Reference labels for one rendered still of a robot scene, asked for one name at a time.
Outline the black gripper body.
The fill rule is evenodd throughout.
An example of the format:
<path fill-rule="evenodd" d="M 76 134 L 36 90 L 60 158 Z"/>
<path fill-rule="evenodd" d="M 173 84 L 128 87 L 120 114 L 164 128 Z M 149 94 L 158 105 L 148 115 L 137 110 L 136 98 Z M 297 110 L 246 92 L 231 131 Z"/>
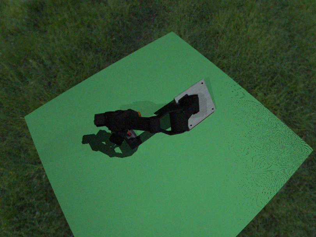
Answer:
<path fill-rule="evenodd" d="M 129 111 L 129 117 L 138 117 L 139 114 L 138 112 L 132 110 L 132 109 L 128 109 Z M 123 141 L 124 141 L 124 136 L 125 136 L 125 132 L 127 132 L 128 129 L 124 129 L 122 131 L 120 131 L 118 134 L 112 133 L 111 137 L 109 138 L 109 140 L 117 145 L 122 145 Z"/>

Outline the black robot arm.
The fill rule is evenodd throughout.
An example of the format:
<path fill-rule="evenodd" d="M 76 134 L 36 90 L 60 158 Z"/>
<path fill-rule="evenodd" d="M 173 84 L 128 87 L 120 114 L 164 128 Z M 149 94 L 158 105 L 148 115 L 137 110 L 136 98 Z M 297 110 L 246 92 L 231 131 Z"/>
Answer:
<path fill-rule="evenodd" d="M 106 126 L 110 131 L 119 133 L 124 129 L 150 131 L 150 133 L 181 134 L 188 130 L 188 120 L 199 112 L 198 94 L 184 95 L 178 100 L 181 107 L 165 109 L 157 116 L 129 117 L 128 110 L 107 111 L 94 115 L 96 127 Z M 170 115 L 171 131 L 160 128 L 160 119 Z"/>

